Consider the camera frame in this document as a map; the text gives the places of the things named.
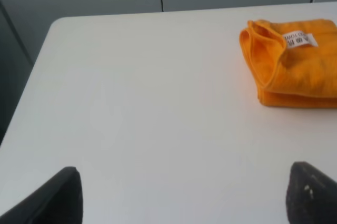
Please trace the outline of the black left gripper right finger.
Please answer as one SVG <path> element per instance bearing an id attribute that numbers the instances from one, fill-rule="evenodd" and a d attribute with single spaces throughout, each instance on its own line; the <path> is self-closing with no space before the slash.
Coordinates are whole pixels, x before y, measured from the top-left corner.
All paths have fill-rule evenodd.
<path id="1" fill-rule="evenodd" d="M 295 162 L 285 205 L 289 223 L 336 223 L 336 181 L 307 162 Z"/>

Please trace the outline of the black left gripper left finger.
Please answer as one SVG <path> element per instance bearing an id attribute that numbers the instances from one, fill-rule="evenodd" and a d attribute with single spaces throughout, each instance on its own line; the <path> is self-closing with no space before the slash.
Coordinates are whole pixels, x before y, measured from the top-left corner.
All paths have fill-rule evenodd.
<path id="1" fill-rule="evenodd" d="M 82 223 L 83 190 L 75 167 L 64 167 L 1 215 L 1 223 Z"/>

